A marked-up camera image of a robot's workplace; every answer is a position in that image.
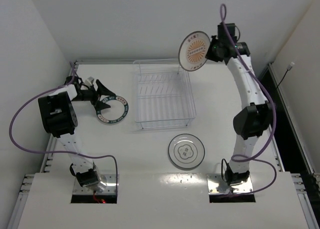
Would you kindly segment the dark green ring plate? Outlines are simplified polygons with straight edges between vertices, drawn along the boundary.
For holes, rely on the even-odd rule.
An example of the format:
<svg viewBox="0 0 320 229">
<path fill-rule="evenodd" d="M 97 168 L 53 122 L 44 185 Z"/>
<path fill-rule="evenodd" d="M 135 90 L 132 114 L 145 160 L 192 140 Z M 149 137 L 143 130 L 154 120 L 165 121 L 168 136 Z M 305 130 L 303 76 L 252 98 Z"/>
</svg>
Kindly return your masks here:
<svg viewBox="0 0 320 229">
<path fill-rule="evenodd" d="M 129 104 L 123 97 L 107 96 L 101 100 L 111 106 L 111 108 L 96 111 L 96 116 L 100 122 L 108 125 L 120 123 L 129 112 Z"/>
</svg>

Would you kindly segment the orange sunburst plate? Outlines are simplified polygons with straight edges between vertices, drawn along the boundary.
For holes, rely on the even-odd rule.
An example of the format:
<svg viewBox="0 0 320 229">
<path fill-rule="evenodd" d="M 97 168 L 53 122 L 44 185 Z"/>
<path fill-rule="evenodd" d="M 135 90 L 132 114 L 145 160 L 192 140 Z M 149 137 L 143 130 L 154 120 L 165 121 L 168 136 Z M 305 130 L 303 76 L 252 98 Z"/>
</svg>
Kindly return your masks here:
<svg viewBox="0 0 320 229">
<path fill-rule="evenodd" d="M 200 69 L 206 62 L 210 38 L 203 31 L 194 31 L 182 41 L 178 51 L 180 66 L 188 72 Z"/>
</svg>

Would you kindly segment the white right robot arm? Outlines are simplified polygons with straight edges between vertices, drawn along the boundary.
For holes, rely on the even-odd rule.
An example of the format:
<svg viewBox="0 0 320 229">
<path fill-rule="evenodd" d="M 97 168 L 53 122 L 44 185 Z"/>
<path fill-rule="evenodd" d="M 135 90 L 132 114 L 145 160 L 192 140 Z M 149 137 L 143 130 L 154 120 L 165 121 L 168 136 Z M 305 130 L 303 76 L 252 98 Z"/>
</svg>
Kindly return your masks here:
<svg viewBox="0 0 320 229">
<path fill-rule="evenodd" d="M 257 82 L 247 44 L 237 41 L 235 31 L 234 23 L 220 23 L 205 56 L 225 63 L 240 95 L 241 111 L 233 118 L 235 146 L 223 176 L 229 186 L 248 180 L 255 144 L 271 124 L 275 110 Z"/>
</svg>

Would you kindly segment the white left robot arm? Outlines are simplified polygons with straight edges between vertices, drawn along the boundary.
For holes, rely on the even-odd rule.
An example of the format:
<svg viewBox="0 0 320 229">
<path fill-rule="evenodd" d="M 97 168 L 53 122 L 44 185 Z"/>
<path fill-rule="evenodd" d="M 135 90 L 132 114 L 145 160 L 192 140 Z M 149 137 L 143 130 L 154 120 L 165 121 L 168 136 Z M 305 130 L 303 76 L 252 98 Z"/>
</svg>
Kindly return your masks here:
<svg viewBox="0 0 320 229">
<path fill-rule="evenodd" d="M 107 183 L 103 180 L 97 166 L 90 156 L 85 156 L 81 138 L 76 133 L 78 119 L 72 101 L 90 102 L 96 111 L 110 108 L 100 101 L 101 96 L 115 96 L 100 80 L 96 80 L 97 88 L 93 85 L 94 79 L 89 78 L 84 84 L 79 77 L 68 76 L 62 88 L 38 99 L 42 124 L 45 131 L 52 134 L 69 152 L 71 165 L 70 173 L 78 184 L 93 192 L 102 193 Z"/>
</svg>

